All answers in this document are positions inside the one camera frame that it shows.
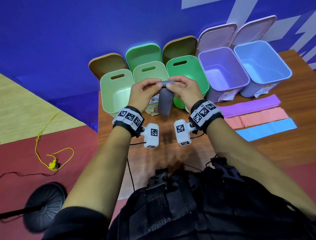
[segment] yellow floor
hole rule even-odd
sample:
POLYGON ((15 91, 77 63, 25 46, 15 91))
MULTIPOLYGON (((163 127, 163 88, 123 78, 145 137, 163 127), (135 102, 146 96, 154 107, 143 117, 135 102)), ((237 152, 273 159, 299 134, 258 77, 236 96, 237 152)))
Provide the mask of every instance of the yellow floor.
MULTIPOLYGON (((60 110, 0 74, 0 144, 37 136, 60 110)), ((61 112, 43 134, 85 125, 61 112)))

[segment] yellow cord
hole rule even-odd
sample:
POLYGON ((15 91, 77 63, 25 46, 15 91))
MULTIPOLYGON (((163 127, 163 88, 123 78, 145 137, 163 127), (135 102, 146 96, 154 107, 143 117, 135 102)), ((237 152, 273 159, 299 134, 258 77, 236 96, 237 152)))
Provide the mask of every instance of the yellow cord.
POLYGON ((39 154, 37 153, 37 145, 38 145, 38 142, 39 142, 39 140, 40 140, 41 135, 43 134, 43 132, 44 132, 44 130, 47 128, 47 126, 51 123, 51 121, 52 121, 58 114, 60 114, 61 112, 62 112, 62 111, 60 111, 59 113, 55 114, 55 115, 51 118, 51 120, 49 121, 49 123, 44 127, 44 129, 38 133, 37 139, 36 139, 36 145, 35 145, 35 154, 36 154, 36 156, 38 157, 39 161, 40 161, 41 163, 43 163, 49 170, 52 170, 52 171, 57 171, 57 170, 61 169, 63 166, 65 166, 66 163, 69 162, 70 159, 72 159, 72 157, 73 157, 74 154, 75 154, 75 150, 72 149, 72 148, 64 148, 63 150, 60 150, 60 151, 58 151, 58 152, 56 152, 56 153, 47 154, 46 156, 51 156, 51 157, 54 158, 53 162, 51 162, 51 163, 49 164, 49 166, 48 166, 46 163, 42 162, 42 160, 40 159, 39 154), (56 162, 57 162, 57 159, 55 158, 54 155, 57 154, 57 153, 60 153, 60 152, 62 152, 62 151, 64 151, 64 150, 66 150, 66 149, 71 149, 71 150, 72 150, 72 156, 71 156, 60 168, 54 169, 54 168, 55 168, 55 164, 56 164, 56 162))

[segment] forearm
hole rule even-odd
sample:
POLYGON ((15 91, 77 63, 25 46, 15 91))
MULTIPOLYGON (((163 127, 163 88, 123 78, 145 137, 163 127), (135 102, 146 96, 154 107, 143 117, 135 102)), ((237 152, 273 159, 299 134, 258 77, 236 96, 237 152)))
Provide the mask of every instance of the forearm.
POLYGON ((257 180, 272 194, 290 201, 306 214, 316 216, 316 205, 299 185, 223 119, 214 120, 207 128, 207 135, 216 155, 225 157, 228 165, 236 167, 241 175, 257 180))
POLYGON ((63 208, 82 206, 99 211, 111 220, 125 172, 130 142, 131 134, 122 127, 115 127, 78 178, 63 208))

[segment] blue backdrop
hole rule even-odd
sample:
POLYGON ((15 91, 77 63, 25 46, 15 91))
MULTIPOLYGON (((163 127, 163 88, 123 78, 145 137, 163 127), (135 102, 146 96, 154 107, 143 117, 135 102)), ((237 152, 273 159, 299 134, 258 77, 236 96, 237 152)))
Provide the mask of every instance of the blue backdrop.
MULTIPOLYGON (((132 46, 170 40, 225 24, 235 0, 181 10, 181 0, 2 0, 0 73, 97 131, 99 81, 92 58, 132 46)), ((316 10, 314 0, 258 0, 248 21, 301 15, 284 38, 270 42, 288 50, 296 31, 316 10)), ((315 46, 314 36, 302 52, 315 46)))

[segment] purple bin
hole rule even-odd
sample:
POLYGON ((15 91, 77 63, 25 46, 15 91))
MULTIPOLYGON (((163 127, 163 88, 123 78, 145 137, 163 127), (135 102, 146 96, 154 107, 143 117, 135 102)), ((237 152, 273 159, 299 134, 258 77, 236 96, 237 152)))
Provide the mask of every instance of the purple bin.
POLYGON ((203 51, 198 59, 211 86, 206 94, 207 100, 214 103, 233 100, 250 82, 242 64, 228 47, 203 51))

